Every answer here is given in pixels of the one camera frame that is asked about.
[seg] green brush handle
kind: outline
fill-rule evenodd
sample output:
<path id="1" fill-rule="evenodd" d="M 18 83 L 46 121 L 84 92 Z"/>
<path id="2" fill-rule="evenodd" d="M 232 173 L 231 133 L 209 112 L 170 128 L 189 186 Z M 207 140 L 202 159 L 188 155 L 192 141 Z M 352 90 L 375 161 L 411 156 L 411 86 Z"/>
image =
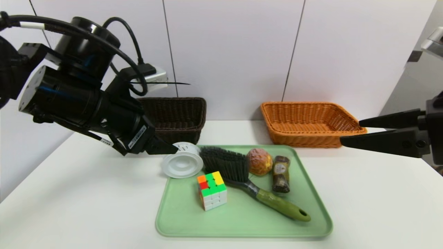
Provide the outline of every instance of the green brush handle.
<path id="1" fill-rule="evenodd" d="M 292 219 L 308 222 L 311 217 L 296 205 L 285 201 L 284 199 L 274 195 L 271 192 L 260 189 L 257 194 L 257 199 L 280 213 L 291 217 Z"/>

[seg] wicker basket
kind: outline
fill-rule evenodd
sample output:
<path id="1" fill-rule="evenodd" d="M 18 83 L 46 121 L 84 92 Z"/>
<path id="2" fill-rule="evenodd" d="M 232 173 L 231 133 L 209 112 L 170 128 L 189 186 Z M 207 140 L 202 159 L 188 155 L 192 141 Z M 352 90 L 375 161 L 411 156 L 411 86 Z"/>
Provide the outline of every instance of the wicker basket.
<path id="1" fill-rule="evenodd" d="M 275 144 L 341 147 L 340 136 L 367 133 L 343 107 L 328 102 L 266 102 L 261 111 Z"/>
<path id="2" fill-rule="evenodd" d="M 206 121 L 206 101 L 198 97 L 141 98 L 146 115 L 155 121 L 155 134 L 165 142 L 197 144 Z"/>

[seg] white label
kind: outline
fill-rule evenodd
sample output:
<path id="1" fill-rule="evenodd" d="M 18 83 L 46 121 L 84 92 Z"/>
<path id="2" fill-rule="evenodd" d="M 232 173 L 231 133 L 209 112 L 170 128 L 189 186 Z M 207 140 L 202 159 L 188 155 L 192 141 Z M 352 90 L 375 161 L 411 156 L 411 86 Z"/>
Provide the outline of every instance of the white label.
<path id="1" fill-rule="evenodd" d="M 136 144 L 136 142 L 138 141 L 138 139 L 141 137 L 141 135 L 143 135 L 143 133 L 146 131 L 146 126 L 143 125 L 143 127 L 139 130 L 139 132 L 137 132 L 136 136 L 131 140 L 131 142 L 129 142 L 128 147 L 130 149 L 132 149 L 132 147 L 134 147 L 134 145 Z"/>
<path id="2" fill-rule="evenodd" d="M 274 174 L 283 174 L 286 171 L 286 166 L 283 164 L 277 164 L 274 167 Z"/>
<path id="3" fill-rule="evenodd" d="M 106 144 L 106 145 L 109 145 L 109 146 L 114 146 L 114 143 L 113 142 L 111 142 L 111 141 L 108 141 L 108 140 L 106 140 L 106 139 L 104 139 L 104 138 L 102 138 L 101 140 L 100 140 L 100 142 L 102 142 L 102 143 L 104 143 L 104 144 Z"/>

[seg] brush bristles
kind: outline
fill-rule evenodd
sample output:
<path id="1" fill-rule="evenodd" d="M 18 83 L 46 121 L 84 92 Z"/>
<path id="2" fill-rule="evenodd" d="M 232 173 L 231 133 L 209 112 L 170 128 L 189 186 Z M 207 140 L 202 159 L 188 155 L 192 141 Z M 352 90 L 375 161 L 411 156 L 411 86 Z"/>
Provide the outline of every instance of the brush bristles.
<path id="1" fill-rule="evenodd" d="M 207 174 L 220 171 L 223 179 L 241 183 L 248 181 L 249 164 L 245 155 L 218 147 L 203 147 L 200 157 Z"/>

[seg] red square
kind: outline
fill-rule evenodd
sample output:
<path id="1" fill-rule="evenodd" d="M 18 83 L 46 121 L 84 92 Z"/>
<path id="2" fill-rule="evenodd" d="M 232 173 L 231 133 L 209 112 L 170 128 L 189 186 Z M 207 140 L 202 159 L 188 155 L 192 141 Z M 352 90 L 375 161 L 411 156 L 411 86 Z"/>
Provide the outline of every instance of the red square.
<path id="1" fill-rule="evenodd" d="M 201 189 L 209 188 L 209 186 L 208 186 L 208 182 L 201 183 L 201 184 L 200 184 L 200 188 L 201 188 Z"/>

